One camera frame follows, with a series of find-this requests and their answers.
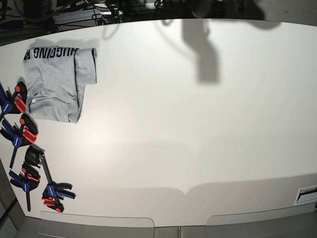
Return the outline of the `grey T-shirt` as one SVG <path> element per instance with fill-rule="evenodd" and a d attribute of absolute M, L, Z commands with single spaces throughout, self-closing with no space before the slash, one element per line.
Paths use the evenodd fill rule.
<path fill-rule="evenodd" d="M 23 66 L 26 112 L 34 119 L 77 123 L 86 85 L 96 84 L 95 48 L 34 47 Z"/>

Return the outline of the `aluminium extrusion rail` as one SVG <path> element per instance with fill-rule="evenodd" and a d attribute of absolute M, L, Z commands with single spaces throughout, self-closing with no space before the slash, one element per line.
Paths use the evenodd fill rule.
<path fill-rule="evenodd" d="M 60 13 L 44 21 L 44 24 L 53 26 L 71 26 L 74 23 L 92 21 L 96 26 L 117 24 L 123 19 L 123 11 L 115 5 L 110 8 L 105 5 L 89 5 L 88 7 Z"/>

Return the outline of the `long blue red bar clamp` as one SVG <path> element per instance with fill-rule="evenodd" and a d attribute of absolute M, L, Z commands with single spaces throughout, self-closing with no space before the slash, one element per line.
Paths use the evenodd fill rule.
<path fill-rule="evenodd" d="M 76 194 L 71 192 L 73 186 L 69 183 L 56 183 L 50 174 L 44 152 L 32 145 L 26 151 L 25 162 L 38 168 L 42 165 L 48 181 L 42 194 L 43 204 L 56 212 L 62 213 L 64 206 L 61 200 L 65 197 L 70 199 L 75 199 L 76 197 Z"/>

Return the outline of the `top blue red bar clamp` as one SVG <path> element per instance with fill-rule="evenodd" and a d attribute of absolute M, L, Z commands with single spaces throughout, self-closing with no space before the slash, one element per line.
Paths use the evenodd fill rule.
<path fill-rule="evenodd" d="M 20 114 L 26 111 L 27 88 L 23 81 L 19 81 L 13 94 L 4 91 L 0 85 L 0 120 L 7 114 Z"/>

